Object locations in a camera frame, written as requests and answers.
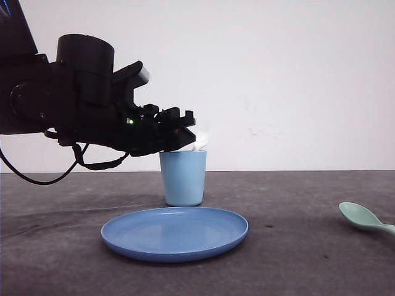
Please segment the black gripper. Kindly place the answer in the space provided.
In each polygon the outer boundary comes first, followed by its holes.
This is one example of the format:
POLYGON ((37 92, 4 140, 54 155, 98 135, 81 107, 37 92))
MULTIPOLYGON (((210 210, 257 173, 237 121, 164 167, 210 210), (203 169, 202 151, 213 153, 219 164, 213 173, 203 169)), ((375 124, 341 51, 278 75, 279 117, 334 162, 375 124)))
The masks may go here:
POLYGON ((113 72, 110 78, 81 64, 63 66, 73 70, 78 93, 76 120, 68 128, 58 128, 58 143, 79 142, 124 151, 131 156, 170 152, 192 144, 196 135, 188 127, 196 124, 194 112, 180 115, 178 107, 159 112, 156 105, 137 106, 134 89, 149 81, 141 61, 113 72))

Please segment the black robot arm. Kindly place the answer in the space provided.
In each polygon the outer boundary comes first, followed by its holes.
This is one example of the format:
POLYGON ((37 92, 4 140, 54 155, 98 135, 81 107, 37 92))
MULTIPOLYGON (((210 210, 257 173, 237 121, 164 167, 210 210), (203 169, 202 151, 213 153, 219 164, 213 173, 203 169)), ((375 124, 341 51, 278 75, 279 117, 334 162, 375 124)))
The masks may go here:
POLYGON ((1 2, 1 133, 45 133, 139 157, 195 141, 193 113, 137 105, 149 81, 140 61, 114 71, 114 48, 88 35, 61 36, 57 57, 39 54, 18 1, 1 2))

